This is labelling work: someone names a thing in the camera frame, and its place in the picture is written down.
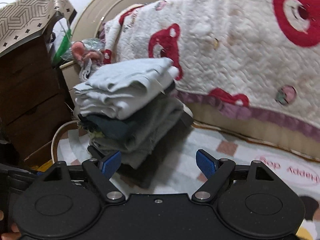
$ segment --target mattress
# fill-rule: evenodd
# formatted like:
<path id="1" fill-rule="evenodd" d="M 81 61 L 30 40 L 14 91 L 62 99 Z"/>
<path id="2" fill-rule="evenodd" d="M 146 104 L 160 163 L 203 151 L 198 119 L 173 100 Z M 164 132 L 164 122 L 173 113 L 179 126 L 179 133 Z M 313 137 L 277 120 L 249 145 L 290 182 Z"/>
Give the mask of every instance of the mattress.
<path id="1" fill-rule="evenodd" d="M 187 106 L 194 115 L 195 127 L 222 131 L 252 143 L 269 145 L 306 159 L 320 161 L 320 143 L 301 132 L 255 118 L 228 118 L 208 104 L 189 103 Z"/>

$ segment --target quilted blanket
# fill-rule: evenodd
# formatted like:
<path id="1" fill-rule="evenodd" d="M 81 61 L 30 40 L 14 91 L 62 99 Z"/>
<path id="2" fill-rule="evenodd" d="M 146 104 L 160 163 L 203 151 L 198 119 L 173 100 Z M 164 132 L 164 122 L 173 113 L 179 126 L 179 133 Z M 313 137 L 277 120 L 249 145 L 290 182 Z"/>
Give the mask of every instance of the quilted blanket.
<path id="1" fill-rule="evenodd" d="M 171 58 L 184 103 L 320 141 L 320 0 L 161 0 L 104 31 L 107 63 Z"/>

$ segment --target metal screw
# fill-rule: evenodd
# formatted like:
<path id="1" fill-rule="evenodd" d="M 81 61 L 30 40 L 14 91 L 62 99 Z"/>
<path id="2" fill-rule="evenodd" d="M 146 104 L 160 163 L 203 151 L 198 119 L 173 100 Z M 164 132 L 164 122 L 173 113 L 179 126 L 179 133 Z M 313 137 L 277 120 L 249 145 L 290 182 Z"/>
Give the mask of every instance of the metal screw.
<path id="1" fill-rule="evenodd" d="M 206 191 L 199 191 L 195 194 L 195 197 L 197 199 L 200 199 L 200 200 L 205 200 L 205 199 L 208 199 L 211 197 L 210 193 L 209 192 L 206 192 Z"/>
<path id="2" fill-rule="evenodd" d="M 119 191 L 111 191 L 107 194 L 107 198 L 111 200 L 117 200 L 119 198 L 122 198 L 122 193 Z"/>

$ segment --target stack of folded clothes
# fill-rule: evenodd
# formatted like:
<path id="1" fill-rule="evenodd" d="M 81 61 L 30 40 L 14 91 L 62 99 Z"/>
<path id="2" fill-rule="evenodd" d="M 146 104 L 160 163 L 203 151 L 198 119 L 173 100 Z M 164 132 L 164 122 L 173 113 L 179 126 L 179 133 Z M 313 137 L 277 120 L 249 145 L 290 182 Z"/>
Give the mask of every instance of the stack of folded clothes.
<path id="1" fill-rule="evenodd" d="M 140 166 L 184 113 L 184 105 L 166 95 L 179 74 L 172 63 L 148 58 L 104 65 L 74 87 L 80 126 L 92 146 L 105 155 L 120 150 L 122 163 Z"/>

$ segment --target wooden cabinet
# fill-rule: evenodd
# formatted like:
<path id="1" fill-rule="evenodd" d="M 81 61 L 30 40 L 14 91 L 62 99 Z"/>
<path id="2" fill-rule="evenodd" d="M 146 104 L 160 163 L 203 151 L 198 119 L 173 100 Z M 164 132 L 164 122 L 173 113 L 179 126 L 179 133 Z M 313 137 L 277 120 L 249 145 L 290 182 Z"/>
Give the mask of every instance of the wooden cabinet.
<path id="1" fill-rule="evenodd" d="M 62 94 L 42 36 L 0 57 L 0 119 L 21 160 L 51 158 L 49 142 L 71 120 Z"/>

